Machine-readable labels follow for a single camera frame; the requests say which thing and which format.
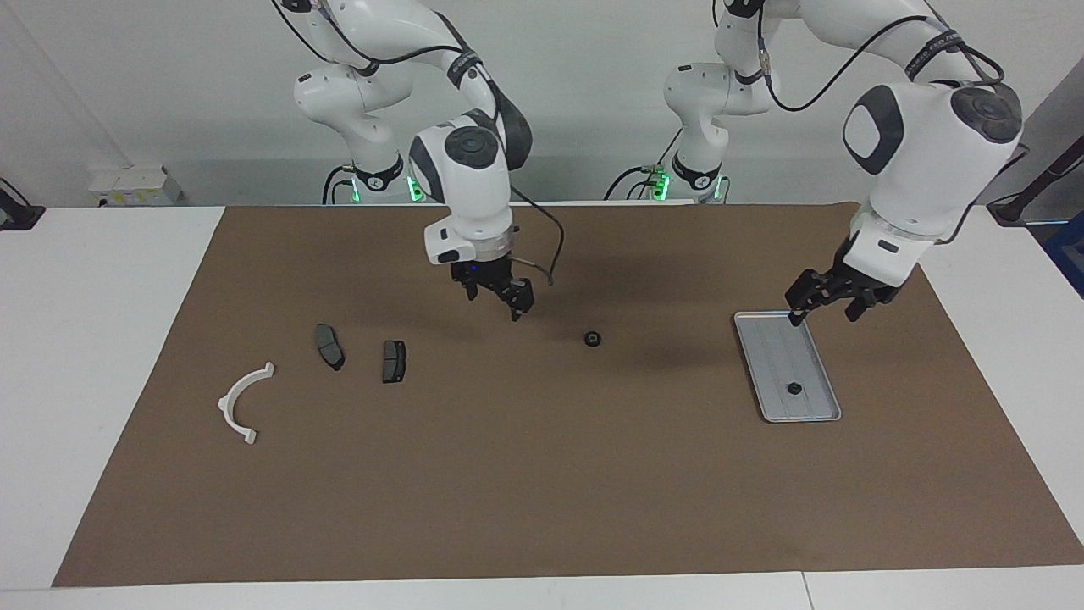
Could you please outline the silver metal tray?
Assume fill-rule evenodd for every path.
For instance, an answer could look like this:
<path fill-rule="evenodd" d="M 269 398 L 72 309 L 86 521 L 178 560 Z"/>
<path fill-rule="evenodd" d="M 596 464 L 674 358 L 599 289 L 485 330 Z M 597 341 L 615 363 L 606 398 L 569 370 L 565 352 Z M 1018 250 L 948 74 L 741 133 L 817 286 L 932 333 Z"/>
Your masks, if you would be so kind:
<path fill-rule="evenodd" d="M 793 327 L 788 316 L 782 310 L 734 316 L 761 416 L 770 424 L 838 421 L 843 410 L 812 333 L 803 323 Z M 788 394 L 788 382 L 801 382 L 803 393 Z"/>

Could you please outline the curved dark brake pad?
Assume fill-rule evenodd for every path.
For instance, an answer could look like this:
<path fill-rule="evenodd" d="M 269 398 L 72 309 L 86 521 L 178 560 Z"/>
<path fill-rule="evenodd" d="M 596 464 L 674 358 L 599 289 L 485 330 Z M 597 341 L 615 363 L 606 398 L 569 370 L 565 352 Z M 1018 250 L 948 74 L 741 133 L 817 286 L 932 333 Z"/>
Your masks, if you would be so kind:
<path fill-rule="evenodd" d="M 340 371 L 346 362 L 346 355 L 341 352 L 340 341 L 337 339 L 335 329 L 328 324 L 318 324 L 314 335 L 318 355 L 332 369 Z"/>

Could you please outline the brown table mat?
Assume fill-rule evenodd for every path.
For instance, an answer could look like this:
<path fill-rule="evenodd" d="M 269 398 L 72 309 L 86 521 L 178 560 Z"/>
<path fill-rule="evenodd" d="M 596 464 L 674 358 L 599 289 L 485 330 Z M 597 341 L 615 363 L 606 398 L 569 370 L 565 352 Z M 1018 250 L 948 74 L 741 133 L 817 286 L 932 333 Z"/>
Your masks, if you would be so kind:
<path fill-rule="evenodd" d="M 810 316 L 840 420 L 760 416 L 733 317 L 785 308 L 854 210 L 562 208 L 512 323 L 423 258 L 440 208 L 230 208 L 53 583 L 1084 563 L 922 273 Z M 249 446 L 217 401 L 266 362 Z"/>

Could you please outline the black angled stand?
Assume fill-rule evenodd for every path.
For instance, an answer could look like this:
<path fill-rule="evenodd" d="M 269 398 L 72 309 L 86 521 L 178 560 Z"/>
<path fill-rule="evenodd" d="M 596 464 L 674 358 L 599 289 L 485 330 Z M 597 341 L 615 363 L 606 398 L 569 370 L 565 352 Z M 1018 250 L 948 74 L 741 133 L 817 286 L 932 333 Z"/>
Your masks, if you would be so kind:
<path fill-rule="evenodd" d="M 1023 215 L 1027 206 L 1037 200 L 1041 194 L 1084 164 L 1084 134 L 1081 134 L 1068 150 L 1064 150 L 1042 173 L 1020 192 L 1001 197 L 988 204 L 988 212 L 996 223 L 1007 228 L 1025 225 Z"/>

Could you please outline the blue crate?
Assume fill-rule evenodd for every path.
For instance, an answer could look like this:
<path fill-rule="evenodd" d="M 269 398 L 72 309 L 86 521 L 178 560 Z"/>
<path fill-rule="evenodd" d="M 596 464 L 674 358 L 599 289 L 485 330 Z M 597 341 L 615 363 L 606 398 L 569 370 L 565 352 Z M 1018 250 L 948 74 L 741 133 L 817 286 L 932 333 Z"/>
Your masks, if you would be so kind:
<path fill-rule="evenodd" d="M 1058 228 L 1042 244 L 1054 267 L 1084 300 L 1084 211 Z"/>

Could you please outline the white power strip box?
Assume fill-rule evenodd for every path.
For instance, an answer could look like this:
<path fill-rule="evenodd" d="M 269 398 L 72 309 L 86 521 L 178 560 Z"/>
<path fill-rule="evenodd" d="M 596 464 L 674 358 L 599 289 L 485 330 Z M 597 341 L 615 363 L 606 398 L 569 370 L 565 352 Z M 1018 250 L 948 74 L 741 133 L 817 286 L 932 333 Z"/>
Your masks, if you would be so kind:
<path fill-rule="evenodd" d="M 186 202 L 175 177 L 162 165 L 96 171 L 89 185 L 96 206 L 178 206 Z"/>

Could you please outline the black clamp stand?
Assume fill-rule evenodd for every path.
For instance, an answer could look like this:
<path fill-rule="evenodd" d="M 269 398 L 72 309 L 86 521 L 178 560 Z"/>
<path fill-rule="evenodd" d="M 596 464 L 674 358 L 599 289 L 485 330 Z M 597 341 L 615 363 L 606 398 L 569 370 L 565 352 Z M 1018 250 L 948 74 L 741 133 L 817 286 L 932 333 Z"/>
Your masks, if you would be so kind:
<path fill-rule="evenodd" d="M 0 176 L 0 212 L 3 213 L 0 231 L 30 230 L 46 211 L 46 206 L 31 204 L 20 189 Z"/>

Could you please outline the white curved plastic bracket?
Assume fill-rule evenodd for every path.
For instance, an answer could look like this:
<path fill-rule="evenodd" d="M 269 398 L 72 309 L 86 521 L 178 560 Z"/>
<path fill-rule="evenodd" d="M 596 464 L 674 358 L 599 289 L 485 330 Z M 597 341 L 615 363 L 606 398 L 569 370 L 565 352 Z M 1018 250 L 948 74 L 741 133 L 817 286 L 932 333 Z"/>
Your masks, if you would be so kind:
<path fill-rule="evenodd" d="M 254 369 L 248 372 L 248 374 L 243 375 L 243 377 L 240 377 L 236 382 L 233 382 L 233 385 L 230 386 L 227 393 L 220 397 L 217 401 L 218 408 L 221 412 L 222 417 L 224 417 L 225 424 L 234 433 L 241 437 L 241 440 L 244 441 L 245 444 L 249 446 L 256 443 L 258 432 L 256 432 L 255 429 L 249 428 L 249 426 L 244 426 L 236 420 L 236 403 L 241 394 L 249 389 L 251 385 L 274 377 L 275 369 L 276 367 L 274 363 L 266 362 L 262 368 Z"/>

